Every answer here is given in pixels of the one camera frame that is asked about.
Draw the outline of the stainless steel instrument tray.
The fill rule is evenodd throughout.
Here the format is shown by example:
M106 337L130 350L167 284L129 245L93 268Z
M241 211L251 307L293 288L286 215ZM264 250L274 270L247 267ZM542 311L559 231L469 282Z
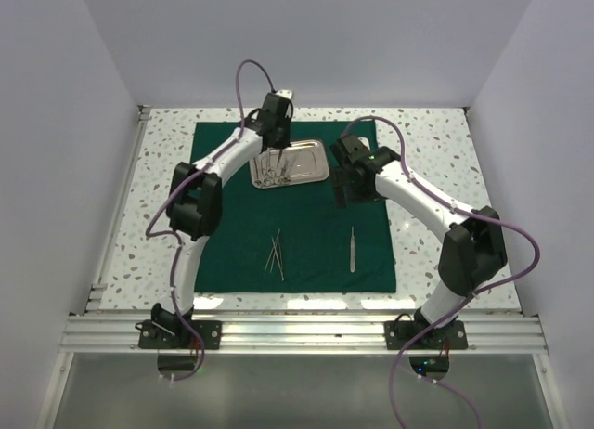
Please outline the stainless steel instrument tray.
M289 186L296 186L308 183L324 181L329 177L329 160L324 144L317 139L306 139L293 141L289 145L287 154L296 157L291 169L291 182L286 185L273 185L270 188L259 188L257 186L256 164L260 161L260 154L250 161L250 176L252 185L257 189L274 189ZM278 162L278 149L274 149L272 155L272 168Z

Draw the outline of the steel scalpel handle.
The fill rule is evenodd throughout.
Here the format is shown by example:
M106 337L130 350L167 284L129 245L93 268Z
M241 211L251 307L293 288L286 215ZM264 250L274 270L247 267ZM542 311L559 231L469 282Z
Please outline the steel scalpel handle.
M349 270L351 273L355 273L355 270L356 270L355 227L351 227L350 249L349 249Z

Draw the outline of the dark green surgical cloth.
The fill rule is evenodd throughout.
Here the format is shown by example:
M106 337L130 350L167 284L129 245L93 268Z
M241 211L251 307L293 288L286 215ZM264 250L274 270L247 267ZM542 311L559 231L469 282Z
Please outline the dark green surgical cloth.
M356 270L349 270L355 227ZM265 270L280 230L285 280ZM393 293L394 251L383 201L336 206L329 179L283 188L252 185L244 165L223 189L223 215L200 259L198 293Z

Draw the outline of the thin steel tweezers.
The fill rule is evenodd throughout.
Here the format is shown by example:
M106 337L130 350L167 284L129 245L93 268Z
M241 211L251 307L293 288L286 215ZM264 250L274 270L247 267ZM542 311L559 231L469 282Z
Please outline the thin steel tweezers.
M282 281L285 280L285 276L284 276L284 270L283 270L283 264L282 264L282 257L281 257L281 249L280 249L280 238L279 237L275 237L273 239L273 255L276 258L277 261L277 265L278 265L278 271L280 274L280 278Z
M280 256L278 253L279 237L280 237L280 230L278 230L277 235L272 239L272 247L271 247L269 256L267 257L266 263L265 263L265 270L272 271L274 261L280 260Z

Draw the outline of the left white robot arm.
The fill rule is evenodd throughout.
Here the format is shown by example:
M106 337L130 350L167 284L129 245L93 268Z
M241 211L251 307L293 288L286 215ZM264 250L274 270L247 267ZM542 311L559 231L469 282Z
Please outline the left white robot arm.
M194 286L201 255L208 239L218 229L223 215L225 184L249 161L269 150L282 152L291 145L293 94L279 90L265 95L262 106L242 116L239 125L218 147L192 163L174 169L170 194L156 216L167 215L169 228L146 235L171 235L177 249L170 271L168 297L161 307L175 314L161 325L160 336L171 347L187 345L193 335L192 324L181 317L194 308Z

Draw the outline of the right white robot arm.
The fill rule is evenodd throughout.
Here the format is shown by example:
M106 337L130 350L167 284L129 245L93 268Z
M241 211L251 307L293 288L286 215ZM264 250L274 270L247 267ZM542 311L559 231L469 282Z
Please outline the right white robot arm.
M508 257L497 212L459 204L439 189L417 178L402 157L385 146L371 150L353 134L330 145L338 163L331 171L337 206L348 202L391 201L417 218L442 244L439 282L429 299L415 312L413 335L424 347L446 338L454 320L447 313L491 280Z

